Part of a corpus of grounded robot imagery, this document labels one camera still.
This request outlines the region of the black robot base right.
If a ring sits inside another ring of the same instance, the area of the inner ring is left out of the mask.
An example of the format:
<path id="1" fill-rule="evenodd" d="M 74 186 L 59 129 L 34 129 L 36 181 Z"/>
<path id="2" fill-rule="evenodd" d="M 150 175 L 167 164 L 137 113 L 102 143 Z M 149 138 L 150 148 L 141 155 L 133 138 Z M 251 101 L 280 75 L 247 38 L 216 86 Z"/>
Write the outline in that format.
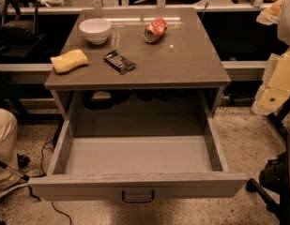
<path id="1" fill-rule="evenodd" d="M 290 133 L 287 135 L 286 151 L 267 162 L 259 173 L 259 181 L 251 178 L 246 190 L 257 192 L 280 225 L 290 225 Z"/>

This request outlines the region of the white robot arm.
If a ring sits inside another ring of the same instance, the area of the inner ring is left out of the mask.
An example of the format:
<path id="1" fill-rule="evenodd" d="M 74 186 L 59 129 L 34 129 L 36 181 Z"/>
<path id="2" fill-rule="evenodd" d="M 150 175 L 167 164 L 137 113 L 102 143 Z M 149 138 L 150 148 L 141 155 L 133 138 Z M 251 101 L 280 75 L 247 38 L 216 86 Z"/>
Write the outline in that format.
<path id="1" fill-rule="evenodd" d="M 277 37 L 290 46 L 290 0 L 278 0 L 263 10 L 256 21 L 277 25 Z M 255 95 L 252 111 L 259 115 L 275 113 L 290 98 L 290 50 L 272 54 L 263 74 L 263 83 Z"/>

